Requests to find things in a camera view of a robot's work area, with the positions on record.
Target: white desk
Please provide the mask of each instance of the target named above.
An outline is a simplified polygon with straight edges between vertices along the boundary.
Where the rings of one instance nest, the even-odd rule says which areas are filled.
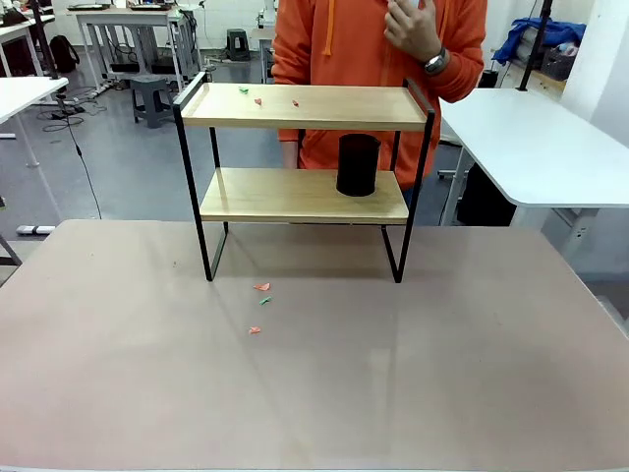
[[[110,8],[101,11],[68,11],[68,15],[77,17],[81,39],[87,56],[87,63],[96,85],[96,91],[101,92],[101,80],[96,75],[93,61],[90,57],[86,34],[87,32],[93,45],[96,65],[100,69],[100,76],[107,79],[130,79],[134,73],[113,72],[110,65],[116,58],[116,47],[119,45],[116,27],[123,27],[124,42],[131,44],[127,39],[129,29],[135,46],[135,53],[138,57],[140,67],[139,74],[150,74],[149,63],[158,59],[157,43],[153,28],[164,27],[168,34],[168,43],[174,58],[175,75],[179,90],[184,88],[184,77],[192,78],[200,70],[199,46],[194,44],[191,25],[180,9],[169,11],[134,11],[128,8]],[[156,76],[168,76],[165,74],[154,74]]]
[[[50,21],[50,17],[54,20],[54,16],[52,15],[43,16],[41,19],[42,21],[44,21],[44,19]],[[7,77],[11,77],[11,70],[9,69],[9,63],[7,62],[7,57],[4,54],[2,45],[6,42],[18,39],[19,37],[23,37],[27,41],[32,65],[34,66],[37,75],[41,77],[43,76],[41,65],[39,64],[39,60],[37,59],[37,54],[35,52],[35,47],[32,44],[32,39],[30,38],[29,28],[33,25],[34,20],[29,20],[27,22],[20,23],[19,25],[13,25],[12,27],[0,28],[0,60],[2,61],[2,67],[4,68]]]
[[[252,39],[257,40],[259,44],[259,63],[262,68],[262,83],[266,84],[266,69],[268,68],[266,50],[272,49],[273,39],[275,39],[275,28],[252,29]]]
[[[20,112],[34,103],[37,103],[50,93],[61,89],[68,84],[67,79],[53,81],[45,77],[14,77],[0,79],[0,123],[14,118],[16,124],[17,139],[22,141],[26,157],[27,167],[35,170],[43,184],[48,199],[52,203],[57,219],[61,220],[61,211],[52,195],[48,181],[44,176],[39,162],[30,147],[29,136],[20,118]]]
[[[599,209],[629,207],[629,149],[560,104],[535,92],[478,88],[442,110],[463,146],[442,225],[452,221],[470,158],[518,207],[512,225],[542,229],[555,209],[572,226],[566,258]]]

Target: backpack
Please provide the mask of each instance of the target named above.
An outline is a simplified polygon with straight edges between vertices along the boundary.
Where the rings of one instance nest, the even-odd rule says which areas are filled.
[[[77,51],[72,47],[66,36],[58,35],[53,37],[50,40],[50,52],[52,52],[55,58],[57,71],[61,73],[72,72],[77,68],[77,64],[81,63],[79,54],[77,54]]]

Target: blue jacket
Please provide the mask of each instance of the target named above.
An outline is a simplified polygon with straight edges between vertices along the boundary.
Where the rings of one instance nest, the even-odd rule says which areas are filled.
[[[540,18],[523,18],[513,22],[515,27],[509,32],[506,42],[502,45],[500,50],[493,54],[493,60],[498,61],[504,66],[504,64],[515,57],[515,51],[520,44],[520,38],[528,27],[534,27],[539,29],[542,24]],[[583,35],[586,32],[585,25],[577,25],[575,23],[561,23],[548,20],[545,33],[543,35],[543,45],[554,47],[564,42],[574,41],[577,45],[581,44]]]

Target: black cup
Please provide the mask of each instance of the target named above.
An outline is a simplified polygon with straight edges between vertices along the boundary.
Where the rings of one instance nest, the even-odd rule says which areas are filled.
[[[345,135],[338,140],[336,190],[348,197],[375,192],[375,172],[380,141],[370,135]]]

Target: grey stool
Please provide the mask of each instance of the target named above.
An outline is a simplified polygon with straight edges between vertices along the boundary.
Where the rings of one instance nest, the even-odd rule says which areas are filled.
[[[249,61],[251,59],[247,33],[244,29],[227,30],[227,57],[232,61]]]
[[[138,118],[144,118],[149,128],[159,128],[159,120],[173,116],[173,100],[168,93],[166,81],[152,76],[138,76],[130,82],[136,123],[138,123]],[[142,95],[142,105],[138,105],[138,92]],[[166,95],[168,103],[161,101],[161,92]]]

